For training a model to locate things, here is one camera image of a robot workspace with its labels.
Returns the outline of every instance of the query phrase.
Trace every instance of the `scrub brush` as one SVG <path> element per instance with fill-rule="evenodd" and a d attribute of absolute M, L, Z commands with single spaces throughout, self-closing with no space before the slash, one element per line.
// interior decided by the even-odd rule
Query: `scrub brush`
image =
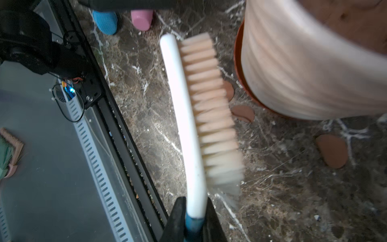
<path fill-rule="evenodd" d="M 210 35 L 178 42 L 166 34 L 160 46 L 187 179 L 186 238 L 194 238 L 203 226 L 207 189 L 235 193 L 244 177 L 243 156 Z"/>
<path fill-rule="evenodd" d="M 0 136 L 3 137 L 14 148 L 12 159 L 8 164 L 7 175 L 4 177 L 4 178 L 8 178 L 12 176 L 17 169 L 17 164 L 20 160 L 20 156 L 24 148 L 24 143 L 21 142 L 19 139 L 17 139 L 15 136 L 11 135 L 5 128 L 0 129 Z"/>

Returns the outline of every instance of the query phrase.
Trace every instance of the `broken pot piece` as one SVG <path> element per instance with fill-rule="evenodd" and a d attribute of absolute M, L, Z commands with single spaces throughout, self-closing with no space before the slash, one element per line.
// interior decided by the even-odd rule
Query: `broken pot piece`
<path fill-rule="evenodd" d="M 323 134 L 316 138 L 316 143 L 328 166 L 338 169 L 347 163 L 347 144 L 342 138 L 332 134 Z"/>
<path fill-rule="evenodd" d="M 227 96 L 228 101 L 231 101 L 231 99 L 234 97 L 233 85 L 228 81 L 223 81 L 223 86 L 226 89 L 226 96 Z"/>
<path fill-rule="evenodd" d="M 242 120 L 244 122 L 251 123 L 254 121 L 255 112 L 249 106 L 236 105 L 236 106 L 231 108 L 231 113 L 237 119 Z"/>

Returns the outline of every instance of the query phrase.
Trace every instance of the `white brush handle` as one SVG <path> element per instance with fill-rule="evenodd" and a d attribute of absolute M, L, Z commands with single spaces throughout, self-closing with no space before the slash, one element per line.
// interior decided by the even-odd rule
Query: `white brush handle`
<path fill-rule="evenodd" d="M 207 184 L 179 47 L 172 34 L 162 36 L 160 46 L 171 89 L 184 158 L 187 179 L 187 214 L 191 218 L 204 218 L 207 206 Z"/>

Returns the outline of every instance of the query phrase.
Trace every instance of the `blue slipper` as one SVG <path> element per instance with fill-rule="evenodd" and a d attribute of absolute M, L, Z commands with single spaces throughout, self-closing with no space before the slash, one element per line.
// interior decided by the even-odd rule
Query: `blue slipper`
<path fill-rule="evenodd" d="M 93 18 L 102 33 L 113 35 L 117 32 L 118 19 L 115 12 L 93 11 Z"/>

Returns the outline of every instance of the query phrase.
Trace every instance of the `pink object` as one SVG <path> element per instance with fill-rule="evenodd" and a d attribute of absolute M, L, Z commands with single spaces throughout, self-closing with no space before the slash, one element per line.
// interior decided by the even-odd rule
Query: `pink object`
<path fill-rule="evenodd" d="M 151 27 L 153 10 L 132 10 L 132 23 L 136 29 L 147 31 Z"/>
<path fill-rule="evenodd" d="M 8 178 L 8 177 L 11 177 L 13 174 L 15 174 L 16 172 L 16 169 L 17 169 L 17 165 L 9 165 L 8 166 L 8 174 L 4 177 L 4 178 Z"/>

